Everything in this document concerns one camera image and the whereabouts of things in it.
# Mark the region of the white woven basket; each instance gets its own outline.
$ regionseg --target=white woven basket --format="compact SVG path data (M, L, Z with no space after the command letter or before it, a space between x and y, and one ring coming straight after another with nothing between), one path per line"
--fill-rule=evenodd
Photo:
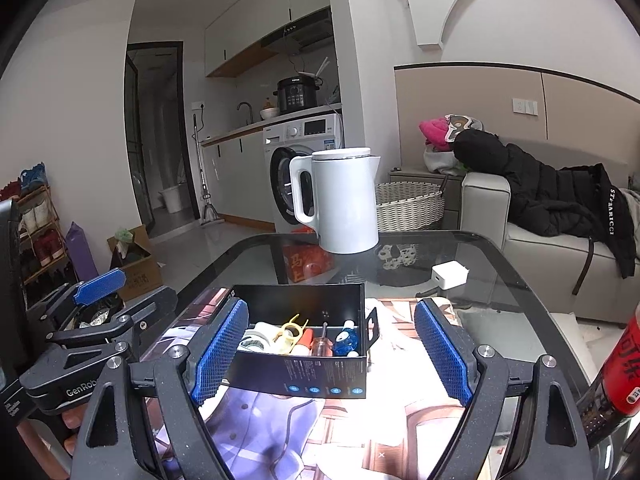
M438 228L444 215L440 186L426 182L376 184L376 203L382 232Z

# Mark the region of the anime desk mat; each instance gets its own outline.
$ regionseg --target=anime desk mat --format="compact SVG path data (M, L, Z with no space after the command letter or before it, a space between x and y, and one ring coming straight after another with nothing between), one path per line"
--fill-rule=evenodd
M215 289L206 304L187 307L143 359L187 344L227 291ZM448 300L436 299L449 322L460 324ZM464 409L447 395L418 338L417 302L365 300L367 315L377 308L380 326L369 351L366 399L286 397L220 386L200 415L234 479L427 479ZM148 399L147 409L167 476L178 480L158 400ZM492 476L487 459L478 478Z

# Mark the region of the sofa armrest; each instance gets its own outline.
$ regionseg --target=sofa armrest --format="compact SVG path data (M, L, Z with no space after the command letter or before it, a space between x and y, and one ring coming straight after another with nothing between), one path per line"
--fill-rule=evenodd
M510 200L503 176L468 173L462 181L460 229L485 236L502 250Z

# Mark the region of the white shoe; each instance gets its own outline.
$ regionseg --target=white shoe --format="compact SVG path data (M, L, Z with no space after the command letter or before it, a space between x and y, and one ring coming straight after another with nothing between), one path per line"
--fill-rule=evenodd
M33 210L35 211L38 229L49 223L49 203L47 203L46 199L44 199L42 204L34 207Z
M27 226L27 232L32 234L38 230L38 224L36 223L36 211L29 209L24 215L22 215L24 224Z

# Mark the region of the black jacket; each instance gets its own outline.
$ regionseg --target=black jacket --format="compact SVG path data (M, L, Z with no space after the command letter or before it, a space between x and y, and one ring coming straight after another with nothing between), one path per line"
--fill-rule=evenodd
M498 137L464 130L453 143L457 160L501 175L511 187L509 221L540 236L569 234L604 242L623 278L636 268L634 224L626 199L602 164L555 170Z

